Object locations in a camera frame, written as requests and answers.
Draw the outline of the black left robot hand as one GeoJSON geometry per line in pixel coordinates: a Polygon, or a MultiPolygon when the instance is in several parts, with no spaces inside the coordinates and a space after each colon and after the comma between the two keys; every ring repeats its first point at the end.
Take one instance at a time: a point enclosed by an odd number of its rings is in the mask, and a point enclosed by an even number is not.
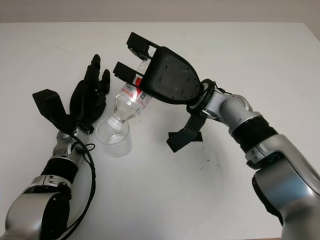
{"type": "Polygon", "coordinates": [[[93,133],[93,123],[103,114],[110,91],[110,71],[105,69],[99,78],[100,69],[101,57],[95,54],[87,66],[83,80],[79,81],[73,91],[69,104],[70,114],[88,134],[93,133]]]}

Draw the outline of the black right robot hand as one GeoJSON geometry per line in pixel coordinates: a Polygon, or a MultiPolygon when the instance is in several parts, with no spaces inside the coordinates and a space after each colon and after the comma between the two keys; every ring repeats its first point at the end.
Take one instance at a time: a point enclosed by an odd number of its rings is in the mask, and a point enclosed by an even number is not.
{"type": "Polygon", "coordinates": [[[117,78],[172,105],[193,105],[201,97],[204,87],[195,69],[183,57],[134,32],[130,33],[126,44],[135,56],[150,62],[145,73],[117,62],[113,70],[117,78]]]}

